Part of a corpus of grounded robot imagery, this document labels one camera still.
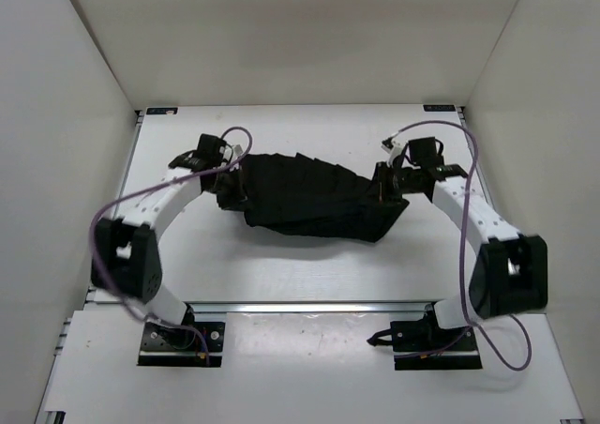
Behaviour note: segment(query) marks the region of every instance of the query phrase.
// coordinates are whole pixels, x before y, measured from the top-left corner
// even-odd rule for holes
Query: white surface
[[[34,421],[135,115],[68,0],[0,0],[0,422]]]
[[[65,424],[418,422],[558,423],[580,417],[544,315],[524,316],[534,356],[522,373],[481,344],[480,371],[394,371],[389,348],[366,339],[384,314],[228,315],[218,369],[136,366],[142,327],[121,310],[75,314],[47,410]],[[524,340],[490,325],[507,358]]]
[[[137,108],[466,103],[517,0],[75,0]]]
[[[201,133],[247,127],[252,153],[300,152],[371,178],[386,160],[381,141],[423,119],[460,123],[456,113],[425,113],[421,105],[185,107],[144,118],[126,192],[158,182],[165,166],[196,147]],[[423,126],[406,139],[435,135],[447,162],[468,167],[465,135]],[[242,133],[233,143],[245,144]],[[479,181],[473,182],[479,189]],[[163,280],[185,301],[430,300],[458,292],[458,229],[424,195],[411,201],[377,244],[285,236],[250,228],[240,213],[222,211],[215,196],[192,202],[160,240]],[[473,252],[468,251],[471,273]],[[113,300],[98,292],[97,301]]]
[[[600,422],[600,2],[521,0],[469,103],[494,200],[548,243],[548,318]]]

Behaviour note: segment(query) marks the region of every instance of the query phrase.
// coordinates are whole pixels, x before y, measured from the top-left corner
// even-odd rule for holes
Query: black cloth
[[[300,154],[248,155],[241,179],[247,225],[284,235],[376,242],[408,205],[404,199],[381,202],[374,180]]]

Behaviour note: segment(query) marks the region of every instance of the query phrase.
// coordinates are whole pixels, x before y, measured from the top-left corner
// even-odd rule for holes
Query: white backdrop
[[[466,103],[517,0],[75,0],[133,105]]]
[[[34,421],[134,122],[68,0],[0,0],[0,423]]]
[[[600,3],[520,0],[467,107],[508,217],[548,242],[548,317],[600,422]]]

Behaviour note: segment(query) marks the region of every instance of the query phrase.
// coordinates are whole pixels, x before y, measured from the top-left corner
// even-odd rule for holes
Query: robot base
[[[187,338],[181,345],[170,342],[169,334],[153,323],[143,328],[138,366],[175,366],[188,368],[219,368],[222,356],[213,355],[223,352],[225,323],[195,322],[193,326],[202,332],[210,354],[209,366],[198,339]]]
[[[394,321],[391,323],[394,369],[396,371],[480,370],[481,358],[474,332],[467,333],[442,353],[432,356],[403,357],[435,350],[456,340],[463,328],[451,330],[424,328],[422,321]]]

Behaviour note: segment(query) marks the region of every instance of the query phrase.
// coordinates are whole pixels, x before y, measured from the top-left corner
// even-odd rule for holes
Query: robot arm
[[[203,134],[198,148],[175,158],[161,181],[172,182],[227,164],[240,153],[239,146],[231,147],[216,136]],[[97,224],[98,250],[119,290],[160,320],[187,325],[193,322],[193,311],[162,282],[158,241],[184,207],[205,190],[212,190],[216,182],[217,176],[212,175],[172,183],[143,196],[132,208],[117,213],[115,219],[105,218]],[[91,278],[95,286],[104,287],[94,268]]]
[[[390,154],[376,175],[389,196],[424,193],[458,228],[462,227],[466,173],[446,165],[443,145],[435,138],[396,144],[383,141]],[[408,161],[412,167],[403,166]],[[469,326],[471,322],[542,309],[548,302],[548,250],[538,235],[525,236],[504,220],[474,189],[469,199],[467,241],[477,254],[466,294],[469,320],[460,296],[433,304],[434,325],[440,329]]]

